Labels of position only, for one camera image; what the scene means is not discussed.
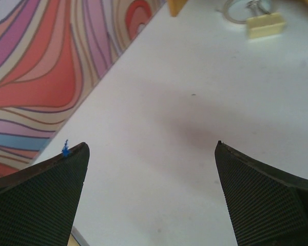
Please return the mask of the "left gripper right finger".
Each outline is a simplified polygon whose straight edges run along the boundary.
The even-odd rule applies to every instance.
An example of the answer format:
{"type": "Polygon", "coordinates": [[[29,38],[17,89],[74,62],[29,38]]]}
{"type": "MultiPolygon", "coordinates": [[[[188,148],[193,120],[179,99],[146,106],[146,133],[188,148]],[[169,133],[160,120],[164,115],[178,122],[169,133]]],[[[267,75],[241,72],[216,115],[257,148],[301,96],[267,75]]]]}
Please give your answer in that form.
{"type": "Polygon", "coordinates": [[[308,245],[308,179],[221,141],[215,161],[238,245],[308,245]]]}

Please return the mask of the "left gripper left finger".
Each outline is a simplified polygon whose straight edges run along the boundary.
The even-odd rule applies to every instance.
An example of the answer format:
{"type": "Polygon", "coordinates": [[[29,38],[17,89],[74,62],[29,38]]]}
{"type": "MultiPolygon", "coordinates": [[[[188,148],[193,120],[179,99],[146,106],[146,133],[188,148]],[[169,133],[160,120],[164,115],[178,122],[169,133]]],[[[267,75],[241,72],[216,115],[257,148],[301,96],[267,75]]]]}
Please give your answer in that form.
{"type": "Polygon", "coordinates": [[[67,245],[86,177],[82,142],[0,178],[0,245],[67,245]]]}

